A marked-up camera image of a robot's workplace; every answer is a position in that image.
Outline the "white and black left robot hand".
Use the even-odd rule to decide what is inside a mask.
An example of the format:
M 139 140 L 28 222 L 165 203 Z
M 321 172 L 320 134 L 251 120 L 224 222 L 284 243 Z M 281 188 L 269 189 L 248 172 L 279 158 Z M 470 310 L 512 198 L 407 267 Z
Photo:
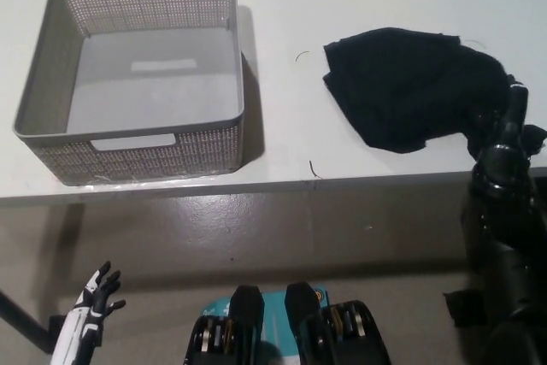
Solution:
M 106 261 L 90 277 L 68 312 L 56 340 L 50 364 L 90 364 L 95 349 L 102 343 L 104 321 L 122 309 L 126 301 L 109 302 L 121 287 L 121 271 L 106 277 L 111 262 Z

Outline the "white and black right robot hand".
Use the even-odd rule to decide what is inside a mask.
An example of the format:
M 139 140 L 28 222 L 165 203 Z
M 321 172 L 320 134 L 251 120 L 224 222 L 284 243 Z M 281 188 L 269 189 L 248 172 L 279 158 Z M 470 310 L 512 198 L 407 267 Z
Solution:
M 483 173 L 524 173 L 530 162 L 521 142 L 526 119 L 528 89 L 520 82 L 509 86 L 509 106 L 489 143 L 477 156 L 473 170 Z

